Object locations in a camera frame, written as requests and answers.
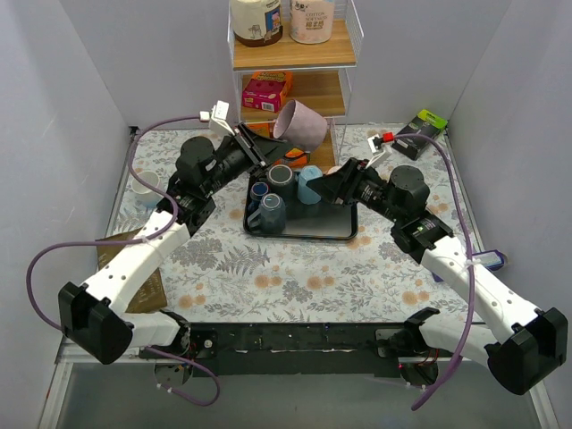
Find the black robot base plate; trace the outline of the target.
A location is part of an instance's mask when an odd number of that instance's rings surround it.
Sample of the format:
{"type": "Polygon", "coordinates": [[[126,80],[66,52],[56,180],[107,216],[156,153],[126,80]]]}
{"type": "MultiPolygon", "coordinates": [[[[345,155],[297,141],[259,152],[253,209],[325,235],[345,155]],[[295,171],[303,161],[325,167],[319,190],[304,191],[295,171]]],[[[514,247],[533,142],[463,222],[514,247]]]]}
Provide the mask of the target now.
{"type": "Polygon", "coordinates": [[[201,323],[173,355],[190,358],[219,376],[371,374],[402,372],[433,379],[444,350],[415,349],[402,323],[201,323]]]}

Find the white and blue mug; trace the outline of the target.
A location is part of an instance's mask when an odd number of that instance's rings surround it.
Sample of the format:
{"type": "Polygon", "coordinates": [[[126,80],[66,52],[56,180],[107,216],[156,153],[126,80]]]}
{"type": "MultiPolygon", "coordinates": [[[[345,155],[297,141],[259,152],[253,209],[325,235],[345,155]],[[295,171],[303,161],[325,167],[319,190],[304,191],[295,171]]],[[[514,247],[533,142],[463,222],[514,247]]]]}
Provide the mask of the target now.
{"type": "MultiPolygon", "coordinates": [[[[160,178],[155,172],[141,171],[138,173],[138,176],[152,188],[160,189],[162,187],[160,178]]],[[[135,178],[132,179],[131,188],[135,194],[135,200],[147,208],[155,207],[162,198],[161,195],[137,181],[135,178]]]]}

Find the slate blue mug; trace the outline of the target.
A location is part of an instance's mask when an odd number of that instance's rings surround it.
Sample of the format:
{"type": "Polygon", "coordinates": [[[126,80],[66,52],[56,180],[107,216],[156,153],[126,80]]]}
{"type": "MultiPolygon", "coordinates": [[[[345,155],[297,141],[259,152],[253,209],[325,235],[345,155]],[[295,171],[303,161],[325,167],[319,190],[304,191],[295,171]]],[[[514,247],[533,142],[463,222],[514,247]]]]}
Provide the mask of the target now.
{"type": "Polygon", "coordinates": [[[282,233],[285,225],[286,206],[283,199],[275,193],[265,195],[247,219],[247,226],[251,231],[264,234],[282,233]]]}

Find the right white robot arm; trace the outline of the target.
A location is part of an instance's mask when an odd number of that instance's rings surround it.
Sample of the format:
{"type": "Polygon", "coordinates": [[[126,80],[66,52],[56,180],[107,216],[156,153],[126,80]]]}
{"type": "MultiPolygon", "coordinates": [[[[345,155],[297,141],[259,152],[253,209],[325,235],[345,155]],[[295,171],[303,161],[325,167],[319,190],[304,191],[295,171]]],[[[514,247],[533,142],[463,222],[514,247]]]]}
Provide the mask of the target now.
{"type": "Polygon", "coordinates": [[[522,299],[473,258],[452,229],[426,207],[430,190],[413,166],[394,169],[383,180],[366,161],[351,158],[338,171],[313,179],[308,187],[324,202],[361,203],[392,221],[398,248],[436,274],[468,304],[481,328],[454,326],[425,308],[408,318],[386,344],[424,355],[452,352],[487,367],[507,391],[522,395],[567,358],[568,320],[555,307],[541,310],[522,299]]]}

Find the lavender purple mug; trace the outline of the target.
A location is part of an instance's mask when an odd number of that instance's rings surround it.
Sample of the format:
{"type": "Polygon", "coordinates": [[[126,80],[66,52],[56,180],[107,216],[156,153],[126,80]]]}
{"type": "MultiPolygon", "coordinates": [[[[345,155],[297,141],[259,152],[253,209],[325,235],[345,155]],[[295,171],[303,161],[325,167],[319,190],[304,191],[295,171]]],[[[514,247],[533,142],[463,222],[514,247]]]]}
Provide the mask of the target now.
{"type": "Polygon", "coordinates": [[[273,136],[304,152],[314,152],[328,131],[327,120],[298,100],[288,101],[278,114],[273,136]]]}

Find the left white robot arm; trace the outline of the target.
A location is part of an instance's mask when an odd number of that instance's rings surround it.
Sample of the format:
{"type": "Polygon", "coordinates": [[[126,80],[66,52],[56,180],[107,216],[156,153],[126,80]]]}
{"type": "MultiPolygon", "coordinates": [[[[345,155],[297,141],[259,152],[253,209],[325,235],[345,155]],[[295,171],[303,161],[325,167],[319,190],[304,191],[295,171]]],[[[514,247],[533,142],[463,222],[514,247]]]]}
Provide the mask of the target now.
{"type": "Polygon", "coordinates": [[[104,268],[80,286],[66,283],[58,293],[63,335],[104,365],[127,349],[160,346],[173,358],[190,345],[182,317],[165,311],[130,314],[127,308],[147,278],[184,245],[215,210],[213,195],[245,172],[262,172],[293,146],[256,134],[245,124],[223,137],[185,141],[166,196],[147,223],[104,268]]]}

